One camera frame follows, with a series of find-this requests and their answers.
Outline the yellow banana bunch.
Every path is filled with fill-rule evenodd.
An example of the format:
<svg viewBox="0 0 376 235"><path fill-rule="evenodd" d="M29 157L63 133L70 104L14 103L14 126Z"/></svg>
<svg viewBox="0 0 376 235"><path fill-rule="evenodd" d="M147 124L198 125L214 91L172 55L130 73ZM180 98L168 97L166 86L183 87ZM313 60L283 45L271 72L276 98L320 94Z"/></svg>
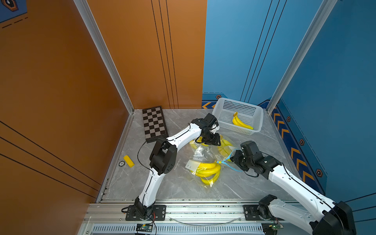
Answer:
<svg viewBox="0 0 376 235"><path fill-rule="evenodd" d="M247 128L247 129L251 129L251 130L254 129L252 126L247 125L240 120L240 118L238 117L238 112L234 113L232 122L233 122L233 125L236 125L236 126L239 126L239 127L243 127L243 128Z"/></svg>

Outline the clear zip-top bag blue seal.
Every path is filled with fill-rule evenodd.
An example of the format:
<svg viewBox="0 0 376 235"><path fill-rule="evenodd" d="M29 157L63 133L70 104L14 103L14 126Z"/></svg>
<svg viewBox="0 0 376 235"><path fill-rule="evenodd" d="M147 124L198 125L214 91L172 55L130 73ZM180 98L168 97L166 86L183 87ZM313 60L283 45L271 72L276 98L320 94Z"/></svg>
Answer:
<svg viewBox="0 0 376 235"><path fill-rule="evenodd" d="M243 170L241 170L238 166L236 166L235 163L230 161L230 158L233 156L235 152L236 152L236 149L233 150L225 159L221 161L217 161L217 163L220 165L225 165L236 172L243 172Z"/></svg>

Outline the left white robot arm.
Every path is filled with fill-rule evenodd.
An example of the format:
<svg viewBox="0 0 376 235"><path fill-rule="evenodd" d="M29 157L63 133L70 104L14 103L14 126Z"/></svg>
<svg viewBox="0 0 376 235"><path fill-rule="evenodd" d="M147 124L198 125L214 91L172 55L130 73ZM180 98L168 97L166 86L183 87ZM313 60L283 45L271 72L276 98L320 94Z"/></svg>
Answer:
<svg viewBox="0 0 376 235"><path fill-rule="evenodd" d="M187 128L174 136L156 141L150 155L148 179L141 192L135 199L133 208L141 219L152 218L152 208L156 194L163 178L175 166L178 151L190 141L202 138L202 143L209 146L220 146L220 135L217 133L219 124L216 117L207 114L204 118L195 118Z"/></svg>

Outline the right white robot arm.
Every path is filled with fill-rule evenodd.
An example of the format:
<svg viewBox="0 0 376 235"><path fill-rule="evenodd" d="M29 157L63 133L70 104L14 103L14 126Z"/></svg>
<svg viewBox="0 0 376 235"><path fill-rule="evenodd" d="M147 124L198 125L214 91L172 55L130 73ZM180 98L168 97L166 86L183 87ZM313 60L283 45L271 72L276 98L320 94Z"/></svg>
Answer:
<svg viewBox="0 0 376 235"><path fill-rule="evenodd" d="M253 169L257 176L273 182L304 208L288 205L274 195L258 203L257 215L263 220L285 220L310 235L355 235L352 209L343 201L336 203L293 175L282 162L261 152L254 141L243 142L229 156L243 172Z"/></svg>

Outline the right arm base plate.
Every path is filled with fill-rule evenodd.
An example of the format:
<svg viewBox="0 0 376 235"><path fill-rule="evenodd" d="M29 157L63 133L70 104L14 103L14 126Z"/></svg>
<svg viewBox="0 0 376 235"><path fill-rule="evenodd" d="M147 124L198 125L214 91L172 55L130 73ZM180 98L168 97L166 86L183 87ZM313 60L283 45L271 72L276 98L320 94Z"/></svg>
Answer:
<svg viewBox="0 0 376 235"><path fill-rule="evenodd" d="M263 220L260 216L258 205L243 205L244 216L246 221Z"/></svg>

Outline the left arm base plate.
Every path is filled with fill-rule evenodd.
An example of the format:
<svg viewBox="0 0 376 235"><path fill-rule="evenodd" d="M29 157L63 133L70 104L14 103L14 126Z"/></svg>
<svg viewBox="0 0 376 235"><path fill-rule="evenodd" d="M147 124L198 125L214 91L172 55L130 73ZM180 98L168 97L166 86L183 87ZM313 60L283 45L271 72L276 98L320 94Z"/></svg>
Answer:
<svg viewBox="0 0 376 235"><path fill-rule="evenodd" d="M126 221L164 221L166 205L152 205L148 208L137 209L135 205L129 206L126 212Z"/></svg>

